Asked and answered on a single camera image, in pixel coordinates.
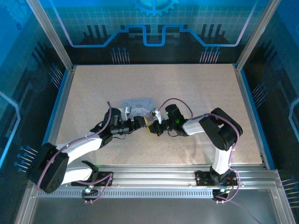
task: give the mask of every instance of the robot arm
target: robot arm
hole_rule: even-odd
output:
[[[145,126],[145,120],[141,116],[135,116],[132,120],[127,119],[129,113],[129,108],[123,110],[111,108],[111,119],[108,119],[109,112],[107,112],[103,121],[91,129],[85,138],[76,140],[70,145],[66,143],[54,146],[46,143],[29,166],[26,173],[27,178],[35,184],[38,184],[41,179],[40,188],[46,193],[52,193],[64,183],[95,182],[98,179],[98,168],[88,161],[75,160],[88,152],[104,147],[111,142],[113,135],[131,134]],[[176,105],[169,105],[166,107],[166,114],[168,119],[164,120],[161,113],[155,110],[152,115],[156,116],[158,120],[148,127],[149,131],[160,136],[164,131],[174,130],[179,136],[184,137],[205,132],[216,147],[210,176],[215,185],[225,181],[230,172],[229,158],[232,146],[237,140],[237,134],[228,123],[215,117],[219,116],[231,122],[239,135],[242,134],[242,128],[220,108],[216,108],[210,114],[185,119]],[[49,161],[55,154],[57,154],[56,158],[49,165]],[[41,177],[46,166],[49,168]]]
[[[135,116],[133,119],[127,119],[128,108],[125,110],[111,108],[111,119],[109,120],[109,111],[105,114],[102,122],[97,124],[85,138],[78,139],[72,144],[65,143],[54,146],[46,143],[39,150],[35,159],[32,161],[26,173],[27,178],[35,184],[38,184],[46,165],[53,156],[63,147],[67,148],[58,153],[54,161],[50,164],[40,183],[40,188],[46,193],[52,193],[61,184],[86,181],[94,182],[98,178],[98,168],[88,161],[74,161],[88,152],[104,147],[116,134],[131,134],[135,130],[145,126],[145,120],[141,116]]]
[[[155,121],[148,127],[149,131],[156,133],[158,136],[164,131],[176,131],[179,136],[184,137],[205,132],[216,148],[214,161],[210,167],[211,178],[214,180],[215,185],[224,182],[230,172],[231,150],[237,141],[235,129],[227,122],[230,122],[236,128],[239,136],[243,133],[241,126],[220,108],[193,119],[185,119],[175,104],[167,106],[165,110],[168,119],[161,122],[160,119]]]

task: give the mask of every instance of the metal profile bar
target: metal profile bar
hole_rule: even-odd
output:
[[[261,133],[258,129],[258,125],[257,125],[257,121],[255,119],[254,113],[253,113],[253,109],[251,107],[250,99],[249,99],[248,93],[246,91],[245,82],[244,82],[244,80],[242,78],[242,75],[241,75],[241,70],[235,69],[235,74],[236,74],[236,78],[237,78],[237,81],[238,81],[239,86],[240,86],[240,92],[241,92],[243,100],[244,100],[244,104],[245,104],[247,114],[248,114],[248,117],[249,117],[249,120],[250,120],[250,123],[251,123],[251,126],[252,126],[252,130],[253,130],[256,142],[258,144],[258,148],[259,148],[259,150],[261,152],[261,155],[263,157],[263,162],[264,162],[266,168],[270,169],[271,167],[274,166],[274,163],[273,163],[272,158],[267,158],[267,156],[266,156],[265,146],[263,144]]]
[[[271,193],[280,223],[295,224],[295,218],[282,187],[272,188]]]
[[[36,185],[29,181],[14,224],[27,224],[30,222],[36,203],[36,196]]]
[[[209,171],[210,166],[206,164],[183,164],[183,165],[104,165],[99,166],[101,171],[113,172],[190,172],[195,170]],[[263,170],[260,164],[234,164],[233,168],[239,172],[251,172]]]
[[[259,25],[256,27],[256,29],[252,32],[253,35],[251,35],[250,39],[248,40],[245,48],[243,49],[238,61],[237,61],[237,70],[241,70],[249,58],[252,50],[256,46],[257,41],[260,39],[261,35],[266,29],[266,26],[268,25],[270,19],[272,18],[276,8],[278,7],[280,3],[280,0],[271,0],[269,4],[267,5],[266,9],[264,10],[264,13],[260,19]]]
[[[190,173],[189,171],[182,171],[178,168],[181,175],[177,176],[177,173],[173,173],[172,171],[165,171],[166,167],[160,167],[161,172],[151,172],[150,169],[148,174],[144,172],[127,172],[126,166],[122,166],[123,172],[115,172],[115,169],[110,166],[104,166],[103,168],[107,168],[111,172],[114,172],[113,184],[108,189],[122,189],[122,190],[138,190],[138,189],[149,189],[149,190],[157,190],[157,189],[171,189],[175,191],[177,189],[192,191],[192,190],[202,190],[202,189],[219,189],[216,186],[204,186],[197,187],[195,182],[194,173]],[[240,171],[240,177],[242,186],[240,189],[274,189],[279,187],[283,189],[279,174],[277,170],[260,170],[260,171]],[[71,185],[63,185],[58,189],[58,192],[73,192],[73,191],[81,191],[83,187],[73,187]],[[60,193],[53,193],[53,197],[57,197]]]
[[[40,191],[38,198],[82,198],[82,189],[58,189],[52,194]],[[103,198],[213,198],[211,189],[107,189]]]
[[[61,124],[62,117],[63,117],[63,114],[64,114],[65,106],[66,106],[66,101],[67,101],[67,98],[68,98],[70,90],[71,90],[71,83],[72,83],[73,78],[74,78],[75,70],[76,70],[76,67],[74,67],[67,74],[65,84],[64,84],[63,89],[62,89],[61,98],[60,98],[59,103],[58,103],[58,107],[57,107],[57,110],[56,110],[56,113],[55,113],[55,117],[54,117],[54,120],[53,120],[53,124],[52,124],[51,130],[50,130],[47,142],[50,142],[50,143],[53,143],[53,144],[56,143],[59,128],[60,128],[60,124]]]
[[[45,10],[43,9],[41,3],[38,0],[26,0],[29,4],[32,12],[36,16],[38,22],[42,26],[43,30],[45,31],[48,39],[50,40],[51,44],[53,45],[55,51],[57,52],[58,56],[60,57],[61,61],[63,62],[64,66],[68,71],[71,71],[73,64],[64,49],[63,44],[61,43],[54,27],[52,26]]]
[[[63,87],[63,92],[58,103],[54,121],[52,123],[51,131],[48,136],[48,139],[46,139],[47,142],[52,142],[52,143],[56,142],[58,130],[62,120],[62,115],[64,113],[66,101],[71,89],[71,83],[74,77],[74,73],[75,73],[75,69],[68,71],[65,85]],[[30,222],[32,213],[34,211],[37,194],[38,191],[36,185],[33,184],[31,181],[29,181],[18,211],[18,215],[15,220],[15,224],[28,224]]]

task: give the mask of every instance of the purple cable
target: purple cable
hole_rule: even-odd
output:
[[[179,102],[181,102],[181,103],[183,103],[187,108],[188,108],[188,110],[190,111],[190,113],[191,113],[191,117],[190,118],[193,118],[193,112],[192,112],[192,110],[191,110],[191,108],[187,105],[187,103],[185,103],[183,100],[181,100],[181,99],[179,99],[179,98],[169,98],[168,100],[166,100],[160,107],[159,107],[159,109],[158,109],[158,111],[160,111],[160,109],[168,102],[168,101],[170,101],[170,100],[177,100],[177,101],[179,101]]]
[[[89,138],[92,138],[93,136],[98,135],[99,133],[101,133],[108,126],[108,124],[110,122],[110,119],[111,119],[111,110],[112,110],[112,108],[111,108],[111,105],[110,105],[109,101],[107,101],[107,104],[109,106],[109,116],[108,116],[108,121],[106,122],[106,124],[97,133],[91,134],[89,136],[85,136],[85,137],[82,137],[82,138],[79,138],[79,139],[76,139],[76,140],[70,142],[69,144],[66,144],[65,146],[63,146],[60,150],[58,150],[58,152],[56,152],[54,154],[54,156],[49,160],[49,162],[45,166],[45,169],[43,170],[43,172],[42,172],[42,174],[41,174],[41,176],[40,176],[40,178],[39,178],[39,180],[37,182],[37,189],[38,190],[41,189],[40,186],[41,186],[42,180],[43,180],[46,172],[48,171],[50,165],[54,162],[55,158],[58,156],[59,153],[61,153],[62,151],[66,150],[69,146],[71,146],[71,145],[73,145],[73,144],[75,144],[75,143],[77,143],[79,141],[82,141],[84,139],[89,139]]]
[[[107,176],[105,176],[105,177],[103,177],[102,179],[100,179],[100,180],[98,180],[98,181],[95,181],[95,182],[89,182],[89,183],[83,182],[83,184],[97,184],[97,183],[99,183],[99,182],[101,182],[101,181],[104,181],[104,180],[107,179],[107,178],[109,178],[109,180],[107,181],[107,183],[106,183],[104,189],[102,190],[102,192],[100,193],[100,195],[99,195],[96,199],[94,199],[94,200],[90,200],[90,201],[85,200],[85,198],[83,197],[83,199],[85,200],[85,203],[93,203],[93,202],[96,202],[97,200],[99,200],[99,199],[102,197],[102,195],[104,194],[106,188],[107,188],[108,185],[109,185],[109,182],[112,180],[112,173],[108,174]]]
[[[239,172],[238,172],[236,169],[231,168],[231,163],[232,163],[232,159],[233,159],[234,150],[235,150],[236,146],[237,146],[238,143],[239,143],[240,134],[239,134],[237,128],[233,125],[233,123],[231,123],[229,120],[227,120],[227,119],[225,119],[225,118],[223,118],[223,117],[221,117],[221,116],[219,116],[219,115],[216,115],[216,114],[205,113],[205,114],[200,115],[200,116],[197,116],[197,117],[195,117],[195,118],[193,118],[193,119],[198,119],[198,118],[201,118],[201,117],[207,117],[207,116],[214,116],[214,117],[216,117],[217,119],[223,120],[224,122],[226,122],[228,125],[230,125],[230,126],[234,129],[234,131],[235,131],[235,133],[236,133],[236,135],[237,135],[237,141],[236,141],[235,144],[232,146],[232,149],[231,149],[231,152],[230,152],[230,155],[229,155],[228,168],[229,168],[230,170],[232,170],[232,171],[234,171],[234,172],[237,173],[237,176],[238,176],[238,178],[239,178],[239,181],[238,181],[237,189],[236,189],[235,193],[233,194],[233,196],[232,196],[231,198],[229,198],[229,199],[226,199],[226,200],[224,201],[224,203],[226,203],[226,202],[231,201],[231,200],[236,196],[236,194],[238,193],[239,188],[240,188],[240,183],[241,183],[240,174],[239,174]]]
[[[217,198],[220,198],[220,199],[222,199],[222,200],[226,200],[226,198],[223,198],[223,197],[220,197],[220,196],[216,196]],[[237,203],[237,202],[234,202],[234,201],[230,201],[231,203],[233,203],[233,204],[235,204],[235,205],[237,205],[237,206],[239,206],[241,209],[243,209],[245,212],[247,212],[257,223],[259,223],[259,224],[262,224],[257,218],[255,218],[252,214],[251,214],[251,212],[248,210],[248,209],[246,209],[245,207],[243,207],[242,205],[240,205],[239,203]]]

